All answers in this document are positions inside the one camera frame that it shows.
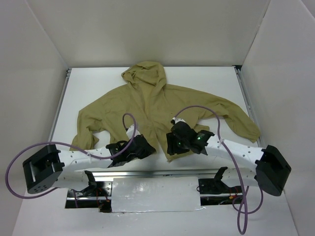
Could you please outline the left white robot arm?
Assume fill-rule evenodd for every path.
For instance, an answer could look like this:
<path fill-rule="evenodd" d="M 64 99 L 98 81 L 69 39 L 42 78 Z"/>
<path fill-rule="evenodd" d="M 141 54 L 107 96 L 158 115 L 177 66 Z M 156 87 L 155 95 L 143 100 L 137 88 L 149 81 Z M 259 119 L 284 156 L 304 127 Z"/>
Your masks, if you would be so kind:
<path fill-rule="evenodd" d="M 23 162 L 27 192 L 39 194 L 49 188 L 67 188 L 91 196 L 96 192 L 91 168 L 120 167 L 155 151 L 142 134 L 133 140 L 85 152 L 58 150 L 56 145 L 46 145 Z"/>

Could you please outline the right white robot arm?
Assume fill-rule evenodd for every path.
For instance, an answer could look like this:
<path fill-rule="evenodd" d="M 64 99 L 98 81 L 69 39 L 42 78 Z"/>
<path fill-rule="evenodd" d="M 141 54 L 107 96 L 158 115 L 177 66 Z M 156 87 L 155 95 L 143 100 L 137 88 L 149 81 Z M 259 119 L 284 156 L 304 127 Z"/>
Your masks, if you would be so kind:
<path fill-rule="evenodd" d="M 274 146 L 246 146 L 210 131 L 196 132 L 184 121 L 174 123 L 166 138 L 169 155 L 192 151 L 236 162 L 237 167 L 223 168 L 214 180 L 214 187 L 219 192 L 243 184 L 258 186 L 272 196 L 280 196 L 291 172 L 290 165 Z"/>

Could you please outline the tan hooded zip jacket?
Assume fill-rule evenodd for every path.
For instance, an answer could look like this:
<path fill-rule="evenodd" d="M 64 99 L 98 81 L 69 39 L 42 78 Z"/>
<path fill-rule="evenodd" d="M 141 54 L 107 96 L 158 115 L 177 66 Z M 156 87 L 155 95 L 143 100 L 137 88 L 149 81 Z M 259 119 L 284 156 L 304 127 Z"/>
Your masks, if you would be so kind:
<path fill-rule="evenodd" d="M 208 130 L 198 123 L 201 119 L 220 116 L 240 137 L 256 142 L 260 136 L 258 126 L 237 104 L 210 93 L 168 84 L 159 62 L 133 65 L 122 73 L 122 78 L 123 86 L 79 111 L 74 147 L 93 149 L 99 141 L 95 134 L 101 131 L 110 133 L 112 143 L 125 140 L 125 128 L 136 122 L 151 146 L 166 151 L 166 135 L 176 114 L 196 131 Z"/>

